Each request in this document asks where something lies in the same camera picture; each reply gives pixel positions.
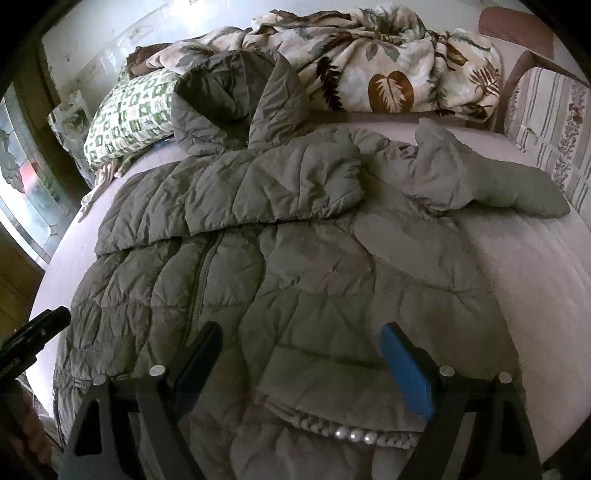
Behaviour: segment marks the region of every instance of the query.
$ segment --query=blanket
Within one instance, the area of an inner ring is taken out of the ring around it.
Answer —
[[[498,103],[501,60],[472,32],[427,30],[406,7],[273,10],[253,28],[224,27],[175,42],[147,60],[184,74],[221,50],[279,51],[298,72],[313,109],[425,112],[485,121]]]

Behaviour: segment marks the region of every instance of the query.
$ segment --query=stained glass window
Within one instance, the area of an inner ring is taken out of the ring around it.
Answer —
[[[0,222],[45,268],[77,210],[39,152],[13,85],[0,100],[0,173]]]

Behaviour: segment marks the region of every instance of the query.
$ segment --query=striped fabric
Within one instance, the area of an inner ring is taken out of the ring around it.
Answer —
[[[527,71],[509,101],[505,135],[536,159],[591,231],[591,90],[551,70]]]

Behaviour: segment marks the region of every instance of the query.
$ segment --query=quilted fabric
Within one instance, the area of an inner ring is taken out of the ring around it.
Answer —
[[[202,153],[131,177],[105,216],[60,338],[64,434],[93,377],[166,365],[209,320],[223,329],[223,351],[183,421],[208,479],[399,472],[399,450],[424,422],[377,347],[393,320],[439,364],[519,378],[497,301],[441,213],[479,201],[566,214],[556,186],[535,169],[475,157],[430,121],[417,148],[364,130],[305,134],[307,110],[295,71],[275,54],[225,52],[179,81],[175,136]],[[499,187],[511,176],[521,181]],[[375,441],[340,440],[340,426]]]

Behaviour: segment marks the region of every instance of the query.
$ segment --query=mattress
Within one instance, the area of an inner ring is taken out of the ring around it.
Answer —
[[[354,124],[395,140],[415,143],[416,124]],[[477,152],[535,165],[498,134],[450,128]],[[117,190],[139,171],[186,154],[174,143],[150,152],[113,182],[81,223],[73,223],[43,278],[31,318],[44,309],[70,306],[93,252],[99,224]],[[552,455],[591,413],[591,233],[573,210],[562,219],[536,219],[510,210],[471,206],[454,221],[476,247],[519,352],[526,411],[541,460]],[[28,371],[29,382],[52,412],[57,339]]]

